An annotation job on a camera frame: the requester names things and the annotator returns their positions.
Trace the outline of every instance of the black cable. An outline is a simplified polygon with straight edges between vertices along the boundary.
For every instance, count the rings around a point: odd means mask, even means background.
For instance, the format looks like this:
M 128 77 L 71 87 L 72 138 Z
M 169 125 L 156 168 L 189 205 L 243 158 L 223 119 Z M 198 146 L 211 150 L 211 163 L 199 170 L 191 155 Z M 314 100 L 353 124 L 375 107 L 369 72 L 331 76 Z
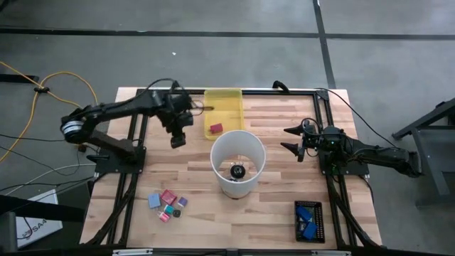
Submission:
M 62 186 L 62 185 L 65 185 L 65 184 L 70 184 L 70 183 L 75 183 L 75 182 L 83 181 L 83 180 L 85 180 L 85 179 L 87 179 L 87 178 L 80 179 L 80 180 L 76 180 L 76 181 L 66 181 L 66 182 L 62 182 L 62 183 L 55 183 L 55 184 L 52 184 L 52 183 L 41 183 L 41 182 L 16 184 L 16 185 L 12 185 L 12 186 L 9 186 L 9 187 L 6 187 L 6 188 L 2 188 L 2 189 L 0 189 L 0 192 L 5 191 L 5 190 L 8 190 L 8 189 L 10 189 L 10 188 L 15 188 L 15 187 L 17 187 L 17 186 L 32 186 L 32 185 Z
M 33 141 L 38 141 L 38 142 L 64 142 L 64 139 L 36 139 L 36 138 L 26 138 L 26 137 L 15 137 L 15 136 L 9 136 L 5 134 L 0 134 L 0 137 L 6 137 L 9 139 L 25 139 L 25 140 L 33 140 Z
M 110 109 L 113 109 L 115 107 L 121 107 L 123 105 L 126 105 L 128 103 L 130 103 L 132 100 L 138 98 L 139 96 L 143 95 L 147 90 L 149 90 L 150 87 L 154 86 L 156 83 L 158 82 L 162 82 L 162 81 L 171 81 L 171 82 L 176 82 L 174 79 L 172 78 L 161 78 L 161 79 L 158 79 L 158 80 L 155 80 L 153 81 L 150 85 L 148 85 L 141 93 L 139 93 L 138 95 L 134 96 L 134 97 L 130 97 L 128 100 L 125 100 L 123 102 L 118 102 L 117 104 L 113 104 L 112 106 L 110 107 L 106 107 L 105 110 L 110 110 Z M 79 114 L 76 114 L 74 116 L 72 116 L 72 118 L 78 118 L 78 117 L 83 117 L 84 115 L 86 114 L 90 114 L 92 112 L 97 112 L 98 110 L 88 110 L 88 111 L 83 111 Z
M 301 120 L 301 125 L 303 125 L 303 123 L 306 121 L 306 120 L 311 120 L 313 121 L 318 127 L 322 127 L 321 124 L 319 124 L 315 119 L 311 118 L 311 117 L 306 117 L 306 118 L 303 118 Z M 346 134 L 341 134 L 341 133 L 323 133 L 323 134 L 313 134 L 311 132 L 308 132 L 306 131 L 305 129 L 303 129 L 304 133 L 307 134 L 307 135 L 311 135 L 311 136 L 326 136 L 326 135 L 340 135 L 340 136 L 344 136 L 346 138 L 349 138 L 348 135 Z
M 77 171 L 79 171 L 80 160 L 79 160 L 79 151 L 78 150 L 76 150 L 76 158 L 77 158 L 77 167 L 76 167 L 76 169 L 71 174 L 64 174 L 64 176 L 71 176 L 71 175 L 74 175 L 75 173 L 77 173 Z
M 86 146 L 87 148 L 95 151 L 97 154 L 98 154 L 98 151 L 100 150 L 100 148 L 98 147 L 98 149 L 94 148 L 93 146 L 90 146 L 90 145 L 87 145 L 87 144 L 83 144 L 84 146 Z
M 368 188 L 370 189 L 370 194 L 371 194 L 371 200 L 373 201 L 373 204 L 375 204 L 375 197 L 373 196 L 373 189 L 371 188 L 371 185 L 370 183 L 367 181 L 367 179 L 362 176 L 362 175 L 359 175 L 359 177 L 364 180 L 364 182 L 367 184 Z
M 197 104 L 196 104 L 196 101 L 200 102 L 200 104 L 202 105 L 202 107 L 199 107 Z M 196 100 L 194 101 L 193 99 L 191 99 L 191 103 L 194 104 L 194 109 L 200 109 L 200 113 L 198 114 L 193 114 L 194 117 L 197 117 L 197 116 L 200 116 L 204 113 L 204 110 L 205 110 L 205 106 L 204 106 L 204 102 L 202 102 L 202 100 Z
M 54 172 L 56 172 L 57 174 L 60 174 L 60 175 L 62 175 L 62 176 L 73 175 L 73 174 L 62 174 L 61 172 L 56 171 L 54 168 L 50 167 L 50 166 L 47 165 L 47 164 L 43 164 L 43 163 L 41 163 L 41 162 L 38 161 L 38 160 L 32 159 L 32 158 L 30 158 L 30 157 L 28 157 L 28 156 L 24 156 L 23 154 L 20 154 L 20 153 L 14 151 L 14 150 L 7 149 L 7 148 L 5 148 L 5 147 L 3 147 L 3 146 L 0 146 L 0 149 L 4 149 L 4 150 L 7 150 L 7 151 L 10 151 L 11 153 L 14 153 L 14 154 L 16 154 L 16 155 L 18 155 L 18 156 L 22 156 L 22 157 L 25 158 L 25 159 L 28 159 L 28 160 L 30 160 L 30 161 L 34 161 L 35 163 L 40 164 L 40 165 L 42 165 L 42 166 L 45 166 L 45 167 L 47 167 L 47 168 L 53 170 Z
M 25 217 L 22 217 L 22 218 L 23 218 L 23 220 L 26 222 L 28 228 L 30 229 L 30 235 L 27 235 L 26 237 L 23 237 L 23 238 L 17 238 L 17 240 L 29 239 L 29 238 L 33 235 L 33 229 L 31 229 L 30 224 L 28 224 L 28 220 L 27 220 Z
M 26 203 L 26 204 L 24 204 L 24 205 L 22 205 L 22 206 L 18 206 L 18 207 L 16 207 L 16 208 L 13 208 L 13 209 L 11 209 L 11 210 L 5 212 L 5 213 L 10 213 L 10 212 L 15 211 L 15 210 L 18 210 L 18 209 L 20 209 L 20 208 L 22 208 L 22 207 L 26 207 L 26 206 L 28 206 L 28 205 L 30 205 L 30 204 L 32 204 L 32 203 L 39 202 L 39 201 L 43 200 L 44 198 L 47 198 L 48 196 L 51 196 L 51 195 L 53 195 L 53 194 L 56 194 L 56 193 L 60 193 L 60 192 L 66 191 L 66 190 L 68 190 L 68 189 L 70 189 L 70 188 L 72 188 L 72 187 L 74 187 L 74 186 L 77 186 L 77 185 L 81 184 L 82 182 L 84 182 L 84 181 L 86 181 L 86 180 L 88 180 L 88 179 L 90 179 L 90 178 L 93 178 L 93 177 L 84 178 L 84 179 L 80 180 L 78 183 L 73 184 L 73 185 L 71 185 L 71 186 L 68 186 L 67 188 L 61 189 L 61 190 L 59 190 L 59 191 L 55 190 L 54 193 L 50 193 L 50 194 L 48 194 L 47 196 L 43 196 L 42 198 L 39 198 L 39 199 L 37 199 L 37 200 L 35 200 L 35 201 L 31 201 L 31 202 Z
M 308 153 L 308 148 L 306 148 L 306 154 L 309 156 L 309 157 L 317 157 L 319 155 L 319 152 L 317 151 L 316 154 L 313 156 L 313 155 L 310 155 Z
M 329 89 L 326 89 L 326 88 L 315 88 L 315 89 L 318 89 L 318 90 L 326 90 L 326 91 L 329 91 L 329 92 L 332 92 L 333 94 L 335 94 L 337 97 L 339 97 L 366 125 L 368 128 L 370 128 L 371 131 L 373 131 L 376 135 L 378 135 L 379 137 L 381 137 L 382 139 L 384 139 L 385 141 L 387 141 L 390 145 L 394 146 L 394 147 L 397 147 L 395 146 L 392 142 L 390 142 L 388 139 L 384 138 L 383 135 L 379 134 L 378 132 L 376 132 L 364 119 L 362 116 L 360 116 L 359 113 L 357 113 L 357 111 L 355 111 L 350 105 L 349 103 L 347 103 L 340 95 L 338 95 L 336 92 L 332 91 L 332 90 L 329 90 Z

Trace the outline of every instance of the blue block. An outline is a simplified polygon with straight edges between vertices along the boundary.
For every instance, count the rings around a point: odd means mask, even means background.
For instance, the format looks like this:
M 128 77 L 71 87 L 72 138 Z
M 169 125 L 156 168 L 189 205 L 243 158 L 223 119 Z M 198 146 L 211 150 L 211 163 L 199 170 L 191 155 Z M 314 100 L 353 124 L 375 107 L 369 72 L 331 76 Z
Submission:
M 149 195 L 149 207 L 150 209 L 156 208 L 161 206 L 161 202 L 159 200 L 159 194 L 153 193 Z
M 297 216 L 304 220 L 304 222 L 309 222 L 310 219 L 313 217 L 312 214 L 302 206 L 297 207 L 296 213 Z
M 314 223 L 308 223 L 306 224 L 305 230 L 301 233 L 301 235 L 308 239 L 311 240 L 314 237 L 314 234 L 316 234 L 316 230 L 318 229 L 318 226 Z

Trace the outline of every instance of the yellow cable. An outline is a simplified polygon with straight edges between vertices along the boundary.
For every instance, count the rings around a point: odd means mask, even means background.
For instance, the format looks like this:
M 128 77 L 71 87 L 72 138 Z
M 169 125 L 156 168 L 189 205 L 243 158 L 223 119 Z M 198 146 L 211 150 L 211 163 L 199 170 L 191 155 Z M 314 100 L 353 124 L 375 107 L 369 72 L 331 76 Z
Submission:
M 38 99 L 38 95 L 39 95 L 39 93 L 35 92 L 35 96 L 33 97 L 33 103 L 31 105 L 30 117 L 28 118 L 26 127 L 23 128 L 23 131 L 18 136 L 19 138 L 21 138 L 27 132 L 27 129 L 30 126 L 31 120 L 33 119 L 33 116 L 35 114 L 35 106 L 36 106 L 36 100 Z M 8 154 L 11 152 L 10 150 L 12 150 L 16 146 L 16 144 L 19 142 L 19 140 L 20 139 L 16 139 L 16 141 L 9 147 L 9 150 L 0 158 L 0 163 L 6 158 L 6 156 L 8 156 Z
M 43 81 L 41 81 L 41 85 L 44 85 L 44 83 L 47 81 L 47 79 L 51 78 L 51 77 L 54 77 L 56 75 L 72 75 L 74 77 L 77 77 L 79 80 L 81 80 L 82 82 L 84 82 L 86 84 L 86 86 L 90 89 L 90 92 L 92 93 L 93 95 L 93 98 L 95 99 L 95 103 L 96 105 L 98 105 L 98 99 L 97 99 L 97 94 L 95 93 L 95 91 L 93 90 L 92 86 L 90 85 L 89 82 L 87 82 L 84 78 L 80 77 L 79 75 L 76 75 L 75 73 L 72 73 L 72 72 L 68 72 L 68 71 L 60 71 L 60 72 L 57 72 L 57 73 L 53 73 L 51 75 L 48 75 L 47 77 L 45 77 L 43 79 Z
M 82 77 L 80 77 L 79 75 L 76 75 L 75 73 L 72 73 L 72 72 L 68 72 L 68 71 L 62 71 L 62 72 L 57 72 L 57 73 L 53 73 L 51 75 L 48 75 L 47 77 L 45 77 L 41 83 L 37 83 L 35 81 L 33 81 L 32 79 L 30 79 L 29 77 L 27 77 L 26 75 L 24 75 L 23 73 L 19 72 L 17 69 L 11 67 L 10 65 L 6 64 L 5 62 L 3 61 L 0 61 L 0 64 L 2 64 L 3 66 L 9 68 L 10 70 L 18 73 L 19 75 L 21 75 L 22 77 L 24 77 L 25 79 L 29 80 L 30 82 L 32 82 L 33 84 L 35 84 L 36 86 L 38 86 L 39 88 L 43 88 L 44 84 L 46 83 L 46 81 L 51 78 L 51 77 L 54 77 L 56 75 L 61 75 L 61 74 L 66 74 L 66 75 L 72 75 L 72 76 L 75 76 L 77 77 L 79 80 L 83 81 L 90 89 L 90 92 L 92 92 L 92 95 L 95 99 L 95 103 L 98 105 L 98 99 L 97 99 L 97 95 L 95 93 L 95 91 L 93 90 L 92 86 L 90 85 L 90 83 L 88 83 L 85 79 L 83 79 Z M 75 102 L 72 102 L 70 100 L 64 100 L 62 98 L 59 98 L 57 95 L 54 95 L 53 93 L 51 92 L 48 92 L 48 94 L 52 97 L 54 97 L 56 100 L 59 100 L 61 102 L 64 102 L 64 103 L 68 103 L 68 104 L 71 104 L 71 105 L 74 105 L 76 107 L 79 107 L 81 108 L 81 106 L 79 106 L 78 103 L 75 103 Z M 30 126 L 30 123 L 33 119 L 33 116 L 35 114 L 35 108 L 36 108 L 36 102 L 37 102 L 37 99 L 38 99 L 38 95 L 39 93 L 38 92 L 35 92 L 35 96 L 33 97 L 33 103 L 32 103 L 32 106 L 31 106 L 31 113 L 30 113 L 30 117 L 28 118 L 28 122 L 27 122 L 27 125 L 25 126 L 25 128 L 23 129 L 23 131 L 21 132 L 21 134 L 18 136 L 18 139 L 16 139 L 16 141 L 11 145 L 11 147 L 9 148 L 9 151 L 7 151 L 1 158 L 0 158 L 0 163 L 8 156 L 8 154 L 11 152 L 11 150 L 16 146 L 16 144 L 19 142 L 19 140 L 22 138 L 22 136 L 27 132 L 27 129 L 28 127 Z
M 19 71 L 17 71 L 15 68 L 11 67 L 10 65 L 6 64 L 5 62 L 3 61 L 0 61 L 0 64 L 4 65 L 5 67 L 9 68 L 10 70 L 18 73 L 19 75 L 23 76 L 25 79 L 29 80 L 30 82 L 34 83 L 35 85 L 37 85 L 39 88 L 41 88 L 42 86 L 40 84 L 38 84 L 37 82 L 33 81 L 32 79 L 30 79 L 28 76 L 24 75 L 23 73 L 20 73 Z

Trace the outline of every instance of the yellow tray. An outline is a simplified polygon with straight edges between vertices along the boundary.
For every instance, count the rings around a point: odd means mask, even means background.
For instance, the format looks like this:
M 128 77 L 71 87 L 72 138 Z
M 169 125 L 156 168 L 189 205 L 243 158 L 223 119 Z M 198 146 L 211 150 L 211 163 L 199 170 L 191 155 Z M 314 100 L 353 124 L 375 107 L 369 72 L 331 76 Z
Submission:
M 204 105 L 214 107 L 214 110 L 205 112 L 204 134 L 207 139 L 216 140 L 225 132 L 245 129 L 241 89 L 205 90 Z M 210 133 L 210 126 L 219 123 L 223 132 Z

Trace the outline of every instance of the blue object in tray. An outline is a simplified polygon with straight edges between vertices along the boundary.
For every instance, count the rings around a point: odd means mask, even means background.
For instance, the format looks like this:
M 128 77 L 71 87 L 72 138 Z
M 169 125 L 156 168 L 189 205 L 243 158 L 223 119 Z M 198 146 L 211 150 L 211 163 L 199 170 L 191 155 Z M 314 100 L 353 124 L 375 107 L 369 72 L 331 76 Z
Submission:
M 305 207 L 303 207 L 303 206 L 297 207 L 296 213 L 306 223 L 309 222 L 311 220 L 311 218 L 313 217 L 312 214 L 310 212 L 308 212 L 308 210 L 305 209 Z
M 307 223 L 304 231 L 302 231 L 301 235 L 308 239 L 311 240 L 314 238 L 314 234 L 316 234 L 316 230 L 318 229 L 318 226 L 314 223 Z

